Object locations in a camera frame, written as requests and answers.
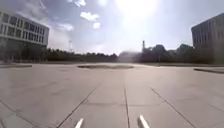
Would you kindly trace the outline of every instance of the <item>distant building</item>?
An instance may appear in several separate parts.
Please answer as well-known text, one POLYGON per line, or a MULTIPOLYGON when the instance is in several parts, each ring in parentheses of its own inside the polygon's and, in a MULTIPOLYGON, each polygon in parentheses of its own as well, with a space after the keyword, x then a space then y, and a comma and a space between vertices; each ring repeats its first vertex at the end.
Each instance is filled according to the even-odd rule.
POLYGON ((192 27, 191 31, 193 45, 201 59, 223 60, 224 13, 192 27))
POLYGON ((0 46, 13 54, 24 48, 38 51, 48 45, 49 28, 30 19, 0 9, 0 46))

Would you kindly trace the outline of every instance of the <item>blue sky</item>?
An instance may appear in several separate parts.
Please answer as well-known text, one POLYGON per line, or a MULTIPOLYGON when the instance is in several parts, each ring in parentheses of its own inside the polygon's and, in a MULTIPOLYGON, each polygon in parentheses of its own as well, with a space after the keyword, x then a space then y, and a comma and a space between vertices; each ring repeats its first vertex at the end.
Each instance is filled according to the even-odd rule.
POLYGON ((49 45, 79 53, 192 45, 191 27, 224 12, 223 0, 1 0, 50 28, 49 45))

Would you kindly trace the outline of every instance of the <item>cloud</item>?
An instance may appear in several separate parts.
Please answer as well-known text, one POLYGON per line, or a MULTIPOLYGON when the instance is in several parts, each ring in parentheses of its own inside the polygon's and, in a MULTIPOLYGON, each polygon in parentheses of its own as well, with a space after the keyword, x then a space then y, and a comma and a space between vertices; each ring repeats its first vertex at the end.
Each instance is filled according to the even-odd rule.
POLYGON ((95 22, 95 23, 93 23, 93 28, 94 29, 99 29, 100 28, 100 23, 99 22, 95 22))
POLYGON ((68 3, 71 3, 71 2, 73 2, 73 0, 66 0, 68 3))
POLYGON ((103 52, 103 49, 104 49, 104 45, 103 44, 98 44, 98 45, 93 46, 90 49, 90 51, 91 52, 95 52, 95 53, 102 53, 103 52))
POLYGON ((108 3, 108 0, 98 0, 98 4, 102 7, 105 7, 108 3))
POLYGON ((75 4, 80 7, 80 6, 86 6, 85 0, 76 0, 75 4))
POLYGON ((17 13, 31 19, 35 22, 43 24, 49 27, 49 39, 48 39, 48 47, 61 49, 61 50, 69 50, 70 47, 70 37, 68 33, 64 32, 64 30, 58 29, 58 26, 63 27, 66 30, 74 29, 70 25, 66 23, 55 23, 48 16, 47 8, 40 0, 29 0, 23 1, 23 9, 18 11, 17 13))
POLYGON ((74 27, 71 24, 67 24, 67 23, 59 23, 58 27, 62 31, 73 31, 74 30, 74 27))
POLYGON ((99 18, 99 15, 91 14, 90 12, 81 12, 80 17, 89 21, 96 21, 96 19, 99 18))

